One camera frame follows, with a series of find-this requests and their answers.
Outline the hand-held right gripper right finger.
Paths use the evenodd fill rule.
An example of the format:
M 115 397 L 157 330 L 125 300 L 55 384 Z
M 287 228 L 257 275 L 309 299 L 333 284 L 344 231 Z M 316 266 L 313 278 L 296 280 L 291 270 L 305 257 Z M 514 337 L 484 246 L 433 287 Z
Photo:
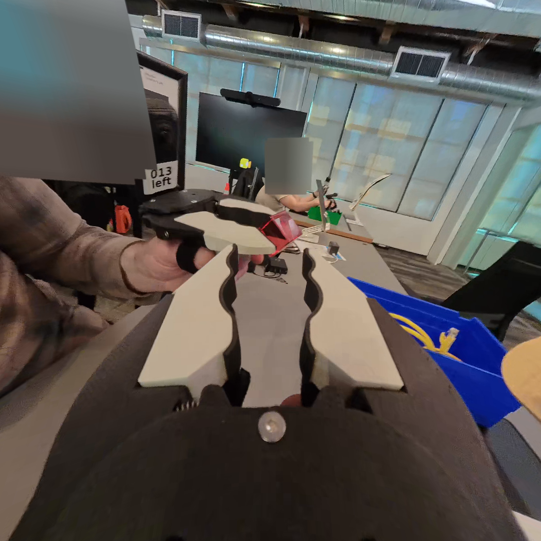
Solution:
M 314 250 L 303 251 L 302 276 L 310 310 L 299 356 L 302 388 L 402 390 L 366 295 Z

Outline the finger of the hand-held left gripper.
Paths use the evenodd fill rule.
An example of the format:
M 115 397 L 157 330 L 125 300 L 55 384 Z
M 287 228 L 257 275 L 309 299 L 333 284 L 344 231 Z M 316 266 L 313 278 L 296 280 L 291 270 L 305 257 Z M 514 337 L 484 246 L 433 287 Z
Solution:
M 222 198 L 215 207 L 215 215 L 219 219 L 256 229 L 266 226 L 275 214 L 266 206 L 242 198 Z
M 211 212 L 196 212 L 174 218 L 176 223 L 202 232 L 206 247 L 220 252 L 229 245 L 236 245 L 240 255 L 273 255 L 277 248 L 257 227 L 240 225 L 225 220 Z

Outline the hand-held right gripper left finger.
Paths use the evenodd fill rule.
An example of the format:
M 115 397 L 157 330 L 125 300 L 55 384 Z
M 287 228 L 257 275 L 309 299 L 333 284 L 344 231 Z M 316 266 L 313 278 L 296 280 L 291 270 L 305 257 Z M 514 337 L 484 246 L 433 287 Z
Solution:
M 203 389 L 240 379 L 238 263 L 237 246 L 228 245 L 175 291 L 139 374 L 141 387 Z

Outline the red transparent cube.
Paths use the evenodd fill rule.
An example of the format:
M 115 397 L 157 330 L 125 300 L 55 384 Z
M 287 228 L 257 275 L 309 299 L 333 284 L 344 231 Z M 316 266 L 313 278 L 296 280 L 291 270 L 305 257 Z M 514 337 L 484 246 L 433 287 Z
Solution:
M 301 227 L 286 210 L 270 216 L 266 223 L 258 227 L 258 231 L 274 246 L 270 256 L 281 253 L 302 235 Z

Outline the person's left forearm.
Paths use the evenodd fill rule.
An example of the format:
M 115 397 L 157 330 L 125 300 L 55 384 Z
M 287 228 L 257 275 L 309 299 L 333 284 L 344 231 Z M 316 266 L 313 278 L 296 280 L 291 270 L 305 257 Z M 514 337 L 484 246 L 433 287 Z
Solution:
M 137 243 L 89 226 L 41 179 L 1 177 L 1 253 L 19 274 L 111 299 L 145 297 L 121 266 Z

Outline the person's left hand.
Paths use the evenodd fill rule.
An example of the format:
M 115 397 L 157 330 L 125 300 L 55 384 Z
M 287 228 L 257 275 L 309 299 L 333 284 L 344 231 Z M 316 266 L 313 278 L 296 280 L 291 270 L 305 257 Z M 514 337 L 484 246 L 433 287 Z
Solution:
M 186 256 L 193 270 L 200 270 L 215 253 L 206 247 L 194 252 L 181 240 L 161 240 L 132 243 L 122 252 L 119 264 L 128 289 L 137 294 L 174 292 L 195 272 L 179 267 L 177 254 Z

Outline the black office chair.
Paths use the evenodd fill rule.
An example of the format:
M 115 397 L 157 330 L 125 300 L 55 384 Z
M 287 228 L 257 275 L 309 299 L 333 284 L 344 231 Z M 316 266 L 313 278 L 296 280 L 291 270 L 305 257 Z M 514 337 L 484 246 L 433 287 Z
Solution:
M 512 320 L 540 298 L 540 246 L 519 241 L 440 305 L 479 319 L 500 342 Z
M 235 172 L 236 184 L 231 195 L 255 202 L 256 196 L 264 186 L 262 172 L 257 167 L 241 168 Z

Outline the orange bag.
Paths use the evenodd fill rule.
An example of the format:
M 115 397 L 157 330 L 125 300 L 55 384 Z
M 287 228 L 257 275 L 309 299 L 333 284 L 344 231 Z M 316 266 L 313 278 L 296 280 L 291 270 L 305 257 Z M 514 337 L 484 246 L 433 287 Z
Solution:
M 114 215 L 110 221 L 111 231 L 118 234 L 127 234 L 132 229 L 132 217 L 129 208 L 124 205 L 116 205 Z

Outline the white tablet stand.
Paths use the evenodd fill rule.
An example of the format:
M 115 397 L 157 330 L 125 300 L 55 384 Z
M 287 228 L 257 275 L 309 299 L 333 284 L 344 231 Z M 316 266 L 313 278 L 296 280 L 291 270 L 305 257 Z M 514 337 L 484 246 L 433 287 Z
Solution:
M 321 224 L 302 228 L 301 235 L 294 241 L 323 245 L 327 241 L 327 233 L 330 231 L 331 224 L 327 223 L 325 227 Z

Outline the green bin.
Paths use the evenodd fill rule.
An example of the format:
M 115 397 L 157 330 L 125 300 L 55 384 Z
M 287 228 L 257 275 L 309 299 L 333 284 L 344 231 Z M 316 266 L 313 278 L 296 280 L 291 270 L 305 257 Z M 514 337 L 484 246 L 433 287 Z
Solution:
M 326 223 L 329 223 L 333 226 L 337 226 L 342 218 L 342 213 L 336 209 L 325 209 L 326 213 Z M 321 221 L 321 208 L 313 207 L 307 213 L 308 218 L 311 220 Z

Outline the black television screen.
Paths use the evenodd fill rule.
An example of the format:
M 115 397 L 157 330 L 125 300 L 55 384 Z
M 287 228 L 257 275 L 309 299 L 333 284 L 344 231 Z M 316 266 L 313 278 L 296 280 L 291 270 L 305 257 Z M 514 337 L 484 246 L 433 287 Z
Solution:
M 238 170 L 241 158 L 265 172 L 267 139 L 299 138 L 307 113 L 283 107 L 251 107 L 220 94 L 199 93 L 195 161 Z

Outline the grey tablet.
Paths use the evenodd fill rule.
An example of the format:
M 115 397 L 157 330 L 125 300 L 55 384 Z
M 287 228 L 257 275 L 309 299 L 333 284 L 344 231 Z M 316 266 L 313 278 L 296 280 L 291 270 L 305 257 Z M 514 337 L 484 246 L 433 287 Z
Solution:
M 325 233 L 327 231 L 327 225 L 328 225 L 328 212 L 326 207 L 326 193 L 329 188 L 330 184 L 330 177 L 327 177 L 323 182 L 320 179 L 316 180 L 317 184 L 317 194 L 319 198 L 319 206 L 320 206 L 320 216 L 321 216 L 321 233 Z

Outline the black video bar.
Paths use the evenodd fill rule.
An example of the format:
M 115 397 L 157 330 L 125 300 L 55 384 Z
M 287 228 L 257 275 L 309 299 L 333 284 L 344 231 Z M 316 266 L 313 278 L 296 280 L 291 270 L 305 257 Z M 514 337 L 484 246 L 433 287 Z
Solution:
M 220 89 L 220 95 L 229 102 L 249 105 L 251 107 L 278 108 L 281 105 L 281 99 L 269 96 L 254 94 L 250 91 L 234 91 L 230 89 Z

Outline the blue plastic bin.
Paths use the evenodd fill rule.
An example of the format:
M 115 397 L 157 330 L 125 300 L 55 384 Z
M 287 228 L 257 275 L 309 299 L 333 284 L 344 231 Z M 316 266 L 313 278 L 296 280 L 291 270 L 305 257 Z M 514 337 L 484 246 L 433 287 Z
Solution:
M 458 330 L 450 354 L 429 351 L 462 397 L 474 420 L 490 428 L 521 405 L 502 378 L 506 350 L 477 318 L 466 319 L 458 312 L 349 277 L 368 298 L 375 299 L 389 313 L 419 326 L 439 346 L 440 334 Z

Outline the black framed marker sign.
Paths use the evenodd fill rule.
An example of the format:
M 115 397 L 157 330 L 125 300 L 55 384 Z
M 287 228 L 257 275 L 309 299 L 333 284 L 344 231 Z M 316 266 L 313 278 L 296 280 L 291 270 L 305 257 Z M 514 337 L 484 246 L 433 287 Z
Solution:
M 187 73 L 144 52 L 137 52 L 156 159 L 137 179 L 144 201 L 185 188 Z

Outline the wooden board with black panel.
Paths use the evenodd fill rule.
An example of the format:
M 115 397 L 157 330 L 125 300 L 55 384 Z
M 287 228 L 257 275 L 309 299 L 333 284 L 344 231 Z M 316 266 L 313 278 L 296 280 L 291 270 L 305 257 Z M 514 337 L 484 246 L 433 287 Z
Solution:
M 501 371 L 511 394 L 540 421 L 540 337 L 508 351 Z

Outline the white air vent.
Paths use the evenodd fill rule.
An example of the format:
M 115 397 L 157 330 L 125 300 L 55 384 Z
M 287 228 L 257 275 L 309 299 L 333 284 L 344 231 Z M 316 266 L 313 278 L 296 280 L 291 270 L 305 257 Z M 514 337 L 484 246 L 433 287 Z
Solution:
M 202 15 L 193 12 L 162 10 L 162 37 L 183 39 L 185 41 L 201 41 Z
M 389 73 L 390 78 L 438 85 L 451 52 L 419 49 L 401 45 Z

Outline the silver ceiling duct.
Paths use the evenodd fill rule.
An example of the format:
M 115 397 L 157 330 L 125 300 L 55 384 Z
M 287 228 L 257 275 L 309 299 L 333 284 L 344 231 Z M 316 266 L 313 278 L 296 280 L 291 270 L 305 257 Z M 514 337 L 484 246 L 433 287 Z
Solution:
M 145 15 L 141 18 L 139 27 L 148 38 L 166 39 L 162 37 L 161 17 Z M 354 72 L 362 77 L 404 81 L 407 85 L 483 94 L 499 102 L 540 104 L 540 78 L 470 64 L 457 64 L 450 60 L 440 83 L 429 85 L 389 77 L 397 52 L 392 54 L 212 24 L 201 26 L 200 44 L 208 49 L 271 58 L 276 62 L 309 64 L 328 70 Z

